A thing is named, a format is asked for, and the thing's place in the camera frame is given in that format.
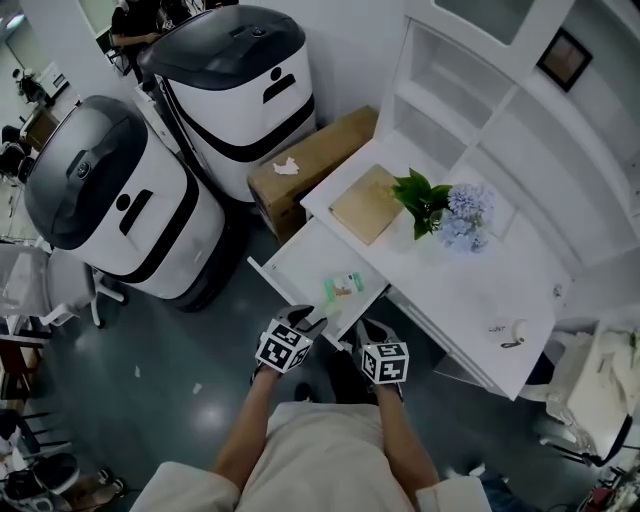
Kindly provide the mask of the blue flower bouquet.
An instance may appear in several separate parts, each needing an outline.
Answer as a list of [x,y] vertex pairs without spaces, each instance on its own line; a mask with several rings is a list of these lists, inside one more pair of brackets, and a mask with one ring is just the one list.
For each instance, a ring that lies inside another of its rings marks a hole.
[[483,184],[433,186],[411,169],[392,186],[394,197],[413,217],[413,238],[434,235],[446,248],[479,254],[492,234],[494,197]]

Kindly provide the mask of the person's left forearm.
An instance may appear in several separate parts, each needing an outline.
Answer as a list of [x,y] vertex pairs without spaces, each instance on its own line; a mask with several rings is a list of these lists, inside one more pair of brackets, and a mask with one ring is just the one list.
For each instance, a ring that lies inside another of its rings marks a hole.
[[254,376],[239,415],[220,450],[213,472],[242,491],[266,445],[269,410],[279,373],[260,367]]

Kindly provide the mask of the black round device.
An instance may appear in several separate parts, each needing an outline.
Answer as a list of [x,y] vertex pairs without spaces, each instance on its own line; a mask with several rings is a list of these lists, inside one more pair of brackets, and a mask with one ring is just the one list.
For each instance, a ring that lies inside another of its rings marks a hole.
[[80,474],[77,459],[69,453],[39,458],[31,469],[41,487],[56,495],[70,489]]

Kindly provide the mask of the black picture frame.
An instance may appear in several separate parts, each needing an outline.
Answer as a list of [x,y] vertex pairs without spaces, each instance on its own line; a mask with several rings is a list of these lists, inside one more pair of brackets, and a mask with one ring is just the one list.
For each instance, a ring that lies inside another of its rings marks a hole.
[[592,54],[560,27],[536,66],[564,92],[569,92],[592,61]]

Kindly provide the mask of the white crumpled cloth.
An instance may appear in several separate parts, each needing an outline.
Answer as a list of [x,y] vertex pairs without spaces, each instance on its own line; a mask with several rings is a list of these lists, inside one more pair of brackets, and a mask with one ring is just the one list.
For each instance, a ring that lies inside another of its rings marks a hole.
[[547,396],[546,412],[564,424],[579,452],[604,459],[640,407],[640,326],[579,333],[571,349],[559,366],[562,382]]

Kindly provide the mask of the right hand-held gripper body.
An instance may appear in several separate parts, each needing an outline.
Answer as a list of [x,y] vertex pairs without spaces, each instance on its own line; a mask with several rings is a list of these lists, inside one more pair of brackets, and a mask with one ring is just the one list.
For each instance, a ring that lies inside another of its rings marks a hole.
[[365,344],[360,348],[361,372],[367,389],[377,385],[400,385],[407,379],[409,352],[404,342]]

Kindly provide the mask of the white black wheeled robot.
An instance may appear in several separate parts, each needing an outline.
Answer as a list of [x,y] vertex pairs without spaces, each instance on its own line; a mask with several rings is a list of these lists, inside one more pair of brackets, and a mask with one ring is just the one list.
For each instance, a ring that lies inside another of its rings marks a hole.
[[226,219],[211,190],[126,103],[72,109],[26,179],[38,233],[103,274],[184,312],[215,295]]
[[233,5],[171,29],[138,58],[210,179],[253,200],[248,176],[316,129],[303,28],[272,9]]

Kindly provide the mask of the white shelf hutch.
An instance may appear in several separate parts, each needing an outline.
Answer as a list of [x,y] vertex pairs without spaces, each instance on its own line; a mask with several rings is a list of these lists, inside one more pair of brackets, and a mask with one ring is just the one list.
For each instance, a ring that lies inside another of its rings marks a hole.
[[[640,0],[403,0],[377,137],[514,201],[570,273],[561,311],[640,305]],[[560,27],[592,54],[569,92],[537,66]]]

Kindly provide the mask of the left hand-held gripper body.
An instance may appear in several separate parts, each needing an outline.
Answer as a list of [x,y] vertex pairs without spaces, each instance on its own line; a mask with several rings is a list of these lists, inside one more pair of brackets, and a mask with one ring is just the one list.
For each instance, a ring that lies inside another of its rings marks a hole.
[[307,333],[310,323],[306,318],[297,322],[274,318],[261,333],[255,353],[256,362],[280,374],[302,364],[314,343]]

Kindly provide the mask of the person's right forearm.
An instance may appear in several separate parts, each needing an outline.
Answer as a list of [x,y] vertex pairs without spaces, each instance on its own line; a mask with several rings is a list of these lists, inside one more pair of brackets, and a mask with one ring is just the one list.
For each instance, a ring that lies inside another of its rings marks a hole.
[[439,483],[436,468],[407,417],[393,386],[376,386],[384,452],[390,469],[414,506],[417,493]]

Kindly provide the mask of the green and white small packet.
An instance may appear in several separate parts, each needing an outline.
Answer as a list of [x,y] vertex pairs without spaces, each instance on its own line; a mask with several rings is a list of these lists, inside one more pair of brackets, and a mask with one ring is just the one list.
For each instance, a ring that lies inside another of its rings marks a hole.
[[323,286],[329,303],[353,298],[364,292],[364,284],[359,272],[325,279]]

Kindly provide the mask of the dark wooden table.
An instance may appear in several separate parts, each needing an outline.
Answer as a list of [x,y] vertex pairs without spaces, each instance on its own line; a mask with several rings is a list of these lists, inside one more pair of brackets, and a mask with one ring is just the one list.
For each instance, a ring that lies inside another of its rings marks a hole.
[[47,343],[44,338],[0,334],[0,400],[28,400]]

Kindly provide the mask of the tan wooden board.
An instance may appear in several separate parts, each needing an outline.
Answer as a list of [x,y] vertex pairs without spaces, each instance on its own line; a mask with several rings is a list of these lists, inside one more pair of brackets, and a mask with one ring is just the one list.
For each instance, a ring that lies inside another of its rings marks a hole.
[[329,207],[329,211],[363,244],[371,245],[404,209],[395,197],[397,179],[375,164]]

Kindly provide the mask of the brown cardboard box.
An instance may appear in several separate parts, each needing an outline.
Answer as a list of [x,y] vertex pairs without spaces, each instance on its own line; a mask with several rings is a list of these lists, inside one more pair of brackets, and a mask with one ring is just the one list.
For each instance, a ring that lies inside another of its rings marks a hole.
[[250,172],[252,198],[279,243],[306,223],[302,199],[373,137],[378,112],[364,106]]

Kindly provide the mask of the person's white shirt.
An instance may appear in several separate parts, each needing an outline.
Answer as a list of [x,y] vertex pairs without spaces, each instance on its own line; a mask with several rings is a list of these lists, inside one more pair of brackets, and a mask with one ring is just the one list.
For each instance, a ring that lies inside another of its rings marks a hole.
[[245,487],[177,462],[161,464],[130,512],[492,512],[476,477],[408,497],[383,452],[377,407],[287,402]]

